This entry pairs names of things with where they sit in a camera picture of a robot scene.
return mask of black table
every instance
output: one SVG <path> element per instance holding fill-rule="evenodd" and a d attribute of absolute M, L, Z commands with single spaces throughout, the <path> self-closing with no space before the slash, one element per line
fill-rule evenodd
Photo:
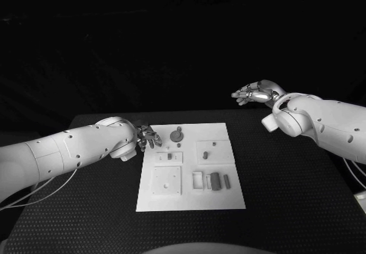
<path fill-rule="evenodd" d="M 322 148 L 270 133 L 270 109 L 80 115 L 71 128 L 110 116 L 150 124 L 225 122 L 247 210 L 136 212 L 143 153 L 83 168 L 49 199 L 26 207 L 8 253 L 142 253 L 221 242 L 276 253 L 366 253 L 366 215 Z M 58 177 L 31 201 L 48 195 Z"/>

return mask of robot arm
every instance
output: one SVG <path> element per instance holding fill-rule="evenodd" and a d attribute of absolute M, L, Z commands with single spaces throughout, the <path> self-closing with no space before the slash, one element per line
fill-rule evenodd
<path fill-rule="evenodd" d="M 19 190 L 80 169 L 108 154 L 127 161 L 136 144 L 145 151 L 162 146 L 162 139 L 147 124 L 136 127 L 121 117 L 67 130 L 48 137 L 0 148 L 0 202 Z"/>
<path fill-rule="evenodd" d="M 366 164 L 366 108 L 316 95 L 286 93 L 279 87 L 263 80 L 243 87 L 232 97 L 240 105 L 257 101 L 273 108 L 263 119 L 270 132 L 280 128 L 293 137 L 312 137 L 329 152 Z"/>

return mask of table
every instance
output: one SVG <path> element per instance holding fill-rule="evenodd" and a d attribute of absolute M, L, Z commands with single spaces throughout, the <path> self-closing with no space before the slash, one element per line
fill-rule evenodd
<path fill-rule="evenodd" d="M 94 114 L 71 128 L 121 116 L 150 124 L 225 122 L 247 210 L 136 212 L 143 153 L 107 157 L 25 208 L 8 253 L 142 253 L 185 242 L 240 244 L 276 253 L 366 253 L 366 215 L 322 148 L 270 133 L 271 109 Z M 58 177 L 31 199 L 68 179 Z"/>

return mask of white board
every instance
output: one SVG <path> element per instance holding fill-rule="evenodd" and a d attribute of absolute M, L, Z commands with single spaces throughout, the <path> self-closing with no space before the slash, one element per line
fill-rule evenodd
<path fill-rule="evenodd" d="M 245 209 L 227 124 L 172 124 L 153 125 L 152 127 L 162 137 L 163 146 L 155 149 L 147 146 L 146 149 L 136 211 Z M 178 127 L 182 127 L 185 134 L 181 147 L 170 140 L 170 133 L 178 130 Z M 198 154 L 208 148 L 212 150 L 208 159 L 202 161 Z M 155 171 L 159 168 L 160 170 L 181 168 L 181 184 L 178 178 L 172 179 L 173 173 L 168 171 L 159 173 L 166 178 L 160 182 L 153 181 Z M 194 172 L 202 172 L 204 190 L 201 191 L 194 189 Z M 206 187 L 206 175 L 215 172 L 219 173 L 222 186 L 219 191 Z M 231 189 L 225 187 L 224 175 L 230 176 Z M 160 194 L 156 195 L 152 190 L 159 190 Z"/>

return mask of white cable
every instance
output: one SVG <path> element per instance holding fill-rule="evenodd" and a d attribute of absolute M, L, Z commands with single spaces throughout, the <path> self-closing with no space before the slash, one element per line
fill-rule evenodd
<path fill-rule="evenodd" d="M 359 178 L 356 177 L 356 175 L 353 174 L 353 172 L 352 172 L 352 170 L 351 170 L 349 163 L 348 163 L 348 161 L 346 161 L 345 158 L 343 158 L 343 160 L 345 160 L 345 163 L 346 163 L 346 165 L 348 165 L 349 171 L 351 171 L 351 173 L 352 173 L 352 175 L 353 175 L 356 181 L 359 182 L 359 184 L 362 185 L 362 187 L 366 189 L 366 186 L 364 185 L 364 183 L 361 182 Z"/>
<path fill-rule="evenodd" d="M 356 162 L 353 161 L 352 163 L 356 166 L 356 168 L 359 169 L 359 171 L 362 172 L 362 174 L 366 176 L 366 173 L 362 171 L 362 169 L 361 169 L 359 165 L 356 164 Z"/>
<path fill-rule="evenodd" d="M 6 205 L 5 207 L 0 207 L 0 211 L 6 208 L 11 208 L 12 205 L 15 205 L 16 203 L 19 203 L 25 198 L 28 198 L 31 195 L 34 195 L 48 184 L 49 182 L 54 180 L 54 178 L 29 194 L 26 195 L 23 198 L 18 199 L 13 203 L 11 203 L 9 205 Z"/>
<path fill-rule="evenodd" d="M 61 185 L 61 187 L 60 187 L 47 197 L 44 197 L 41 200 L 38 200 L 38 201 L 35 201 L 35 202 L 32 202 L 32 203 L 28 203 L 28 204 L 23 204 L 23 205 L 13 205 L 13 206 L 9 207 L 9 208 L 21 207 L 21 206 L 28 206 L 28 205 L 34 205 L 35 203 L 41 202 L 41 201 L 45 200 L 48 197 L 51 197 L 51 196 L 62 189 L 62 187 L 67 185 L 67 183 L 70 182 L 70 180 L 71 180 L 72 176 L 75 175 L 77 171 L 78 171 L 78 170 L 74 171 L 74 173 L 72 173 L 72 175 L 71 175 L 68 181 Z"/>

